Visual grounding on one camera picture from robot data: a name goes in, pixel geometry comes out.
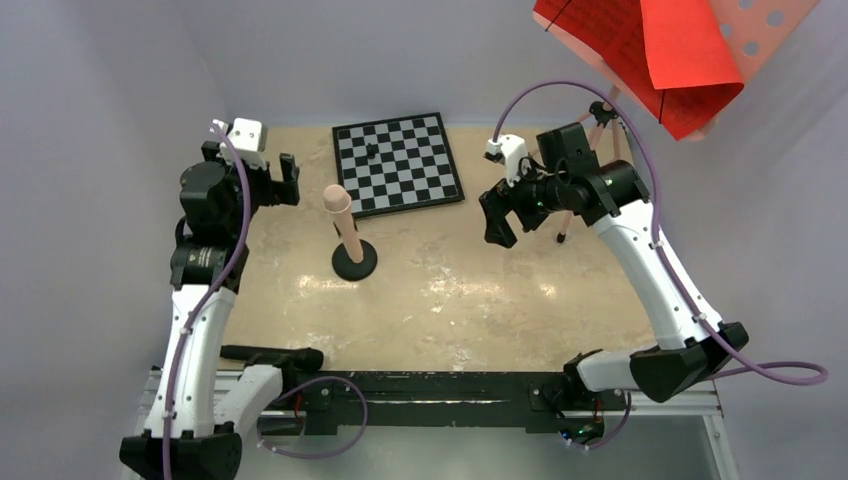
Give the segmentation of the pink microphone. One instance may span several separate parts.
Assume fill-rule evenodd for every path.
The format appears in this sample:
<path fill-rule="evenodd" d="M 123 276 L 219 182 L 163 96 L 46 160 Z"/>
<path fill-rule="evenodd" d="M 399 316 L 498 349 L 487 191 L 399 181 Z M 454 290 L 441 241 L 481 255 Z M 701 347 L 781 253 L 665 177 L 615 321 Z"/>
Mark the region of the pink microphone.
<path fill-rule="evenodd" d="M 359 242 L 355 238 L 357 229 L 352 214 L 352 197 L 341 185 L 333 184 L 324 189 L 323 202 L 333 223 L 339 227 L 350 256 L 354 261 L 359 262 L 362 259 L 362 253 Z"/>

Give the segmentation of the black microphone stand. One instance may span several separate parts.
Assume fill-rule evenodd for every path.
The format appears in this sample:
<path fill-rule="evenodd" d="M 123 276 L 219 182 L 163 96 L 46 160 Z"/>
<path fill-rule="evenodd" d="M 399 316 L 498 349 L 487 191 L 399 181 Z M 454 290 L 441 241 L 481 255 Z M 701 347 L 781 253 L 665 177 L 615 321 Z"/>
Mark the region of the black microphone stand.
<path fill-rule="evenodd" d="M 359 242 L 362 259 L 356 262 L 350 256 L 343 235 L 339 227 L 334 224 L 340 243 L 333 251 L 331 265 L 337 276 L 346 281 L 359 281 L 370 276 L 378 264 L 378 255 L 375 247 L 366 240 L 360 238 L 358 230 L 355 230 L 355 238 Z"/>

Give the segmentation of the black white chessboard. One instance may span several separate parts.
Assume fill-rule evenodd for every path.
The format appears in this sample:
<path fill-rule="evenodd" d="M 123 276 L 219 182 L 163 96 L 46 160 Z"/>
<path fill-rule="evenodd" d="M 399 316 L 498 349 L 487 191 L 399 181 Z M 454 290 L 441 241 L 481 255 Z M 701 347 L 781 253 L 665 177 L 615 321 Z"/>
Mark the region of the black white chessboard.
<path fill-rule="evenodd" d="M 355 219 L 465 200 L 440 113 L 361 122 L 331 129 L 338 183 Z M 366 155 L 366 145 L 379 153 Z"/>

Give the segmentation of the red sheet music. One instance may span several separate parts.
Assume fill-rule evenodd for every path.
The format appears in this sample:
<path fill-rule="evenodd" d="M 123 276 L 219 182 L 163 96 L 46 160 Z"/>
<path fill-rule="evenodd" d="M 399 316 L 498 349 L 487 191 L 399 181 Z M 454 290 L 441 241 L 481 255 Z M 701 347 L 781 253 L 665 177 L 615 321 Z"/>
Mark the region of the red sheet music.
<path fill-rule="evenodd" d="M 580 59 L 619 87 L 654 87 L 638 1 L 537 1 L 534 17 Z"/>
<path fill-rule="evenodd" d="M 644 51 L 657 119 L 676 140 L 711 121 L 745 82 L 709 1 L 642 1 Z"/>

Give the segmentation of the pink music stand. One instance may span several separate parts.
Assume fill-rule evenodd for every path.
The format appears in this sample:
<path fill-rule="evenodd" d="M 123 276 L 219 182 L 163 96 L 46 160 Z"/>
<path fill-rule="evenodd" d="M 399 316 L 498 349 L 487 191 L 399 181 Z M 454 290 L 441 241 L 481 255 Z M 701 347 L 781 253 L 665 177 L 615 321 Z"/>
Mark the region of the pink music stand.
<path fill-rule="evenodd" d="M 790 38 L 802 21 L 816 7 L 814 1 L 709 1 L 717 20 L 720 23 L 722 35 L 735 59 L 745 85 L 742 91 L 730 101 L 709 123 L 693 134 L 681 139 L 674 139 L 657 119 L 660 110 L 660 94 L 653 90 L 638 89 L 631 91 L 619 87 L 597 70 L 605 81 L 603 90 L 607 97 L 598 99 L 587 107 L 581 115 L 582 121 L 592 122 L 589 138 L 596 142 L 602 131 L 612 134 L 614 150 L 619 152 L 625 142 L 633 143 L 632 130 L 625 123 L 622 113 L 624 102 L 629 101 L 638 107 L 640 113 L 656 123 L 658 129 L 667 134 L 670 139 L 678 142 L 697 142 L 708 140 L 724 140 L 726 138 L 751 139 L 765 129 L 765 121 L 744 118 L 742 109 L 749 105 L 749 89 L 753 81 L 760 77 L 762 70 L 781 46 Z"/>

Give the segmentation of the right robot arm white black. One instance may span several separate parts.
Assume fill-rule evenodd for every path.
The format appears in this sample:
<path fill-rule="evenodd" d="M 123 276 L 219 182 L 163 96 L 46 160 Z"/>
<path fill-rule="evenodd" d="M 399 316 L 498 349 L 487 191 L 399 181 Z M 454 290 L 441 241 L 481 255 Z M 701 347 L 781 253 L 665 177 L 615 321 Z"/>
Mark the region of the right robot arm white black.
<path fill-rule="evenodd" d="M 594 350 L 564 366 L 561 392 L 584 407 L 604 390 L 638 390 L 662 403 L 717 374 L 731 359 L 727 346 L 749 342 L 745 327 L 728 323 L 700 297 L 664 233 L 653 228 L 655 205 L 633 165 L 622 159 L 600 164 L 584 128 L 572 123 L 538 135 L 542 161 L 523 138 L 488 140 L 484 156 L 505 175 L 479 203 L 484 239 L 511 248 L 517 238 L 507 216 L 526 232 L 549 215 L 569 211 L 607 245 L 623 268 L 648 316 L 655 343 L 632 351 Z"/>

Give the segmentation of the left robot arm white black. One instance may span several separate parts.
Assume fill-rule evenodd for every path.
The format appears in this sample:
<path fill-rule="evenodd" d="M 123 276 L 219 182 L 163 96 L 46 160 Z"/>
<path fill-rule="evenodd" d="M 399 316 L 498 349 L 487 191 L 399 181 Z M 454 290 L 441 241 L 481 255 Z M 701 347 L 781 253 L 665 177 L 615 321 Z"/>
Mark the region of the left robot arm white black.
<path fill-rule="evenodd" d="M 312 348 L 239 347 L 245 369 L 216 399 L 223 334 L 236 302 L 249 249 L 245 228 L 266 206 L 300 201 L 294 156 L 279 156 L 275 180 L 265 161 L 238 168 L 206 141 L 203 160 L 180 177 L 183 216 L 171 256 L 171 330 L 161 379 L 139 434 L 123 438 L 120 461 L 142 479 L 233 479 L 243 438 L 270 405 L 297 399 L 296 374 L 315 373 L 324 355 Z"/>

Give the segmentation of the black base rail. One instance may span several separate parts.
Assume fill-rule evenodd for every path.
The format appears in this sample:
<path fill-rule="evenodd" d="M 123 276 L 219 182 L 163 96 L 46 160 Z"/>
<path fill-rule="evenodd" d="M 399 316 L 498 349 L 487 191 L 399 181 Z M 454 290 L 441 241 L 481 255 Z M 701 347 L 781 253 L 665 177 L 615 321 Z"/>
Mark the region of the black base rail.
<path fill-rule="evenodd" d="M 318 383 L 276 401 L 259 420 L 266 435 L 335 435 L 342 427 L 519 428 L 601 433 L 622 394 L 580 393 L 562 372 L 324 371 Z"/>

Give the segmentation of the aluminium frame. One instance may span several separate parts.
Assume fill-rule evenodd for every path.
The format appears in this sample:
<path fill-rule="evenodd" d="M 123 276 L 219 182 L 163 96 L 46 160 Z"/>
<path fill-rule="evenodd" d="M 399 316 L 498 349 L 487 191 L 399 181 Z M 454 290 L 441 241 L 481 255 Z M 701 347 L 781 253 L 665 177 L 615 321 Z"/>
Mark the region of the aluminium frame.
<path fill-rule="evenodd" d="M 213 413 L 212 434 L 216 437 L 231 436 L 237 428 L 247 429 L 253 424 L 259 427 L 260 417 L 267 407 L 276 401 L 291 399 L 307 387 L 317 384 L 319 381 L 314 376 L 317 372 L 324 371 L 311 371 L 304 367 L 285 372 L 271 365 L 254 365 L 242 372 L 216 372 L 210 387 L 205 390 L 209 395 L 206 401 Z M 657 403 L 642 392 L 625 393 L 620 389 L 611 391 L 622 394 L 626 405 L 619 414 L 605 414 L 603 424 L 606 417 L 625 415 L 697 417 L 707 429 L 719 477 L 738 478 L 732 452 L 723 437 L 723 412 L 713 385 L 696 385 L 664 403 Z M 583 432 L 571 434 L 566 430 L 556 433 L 562 434 L 574 447 L 587 448 L 612 437 L 611 430 L 605 424 L 601 433 L 593 435 Z"/>

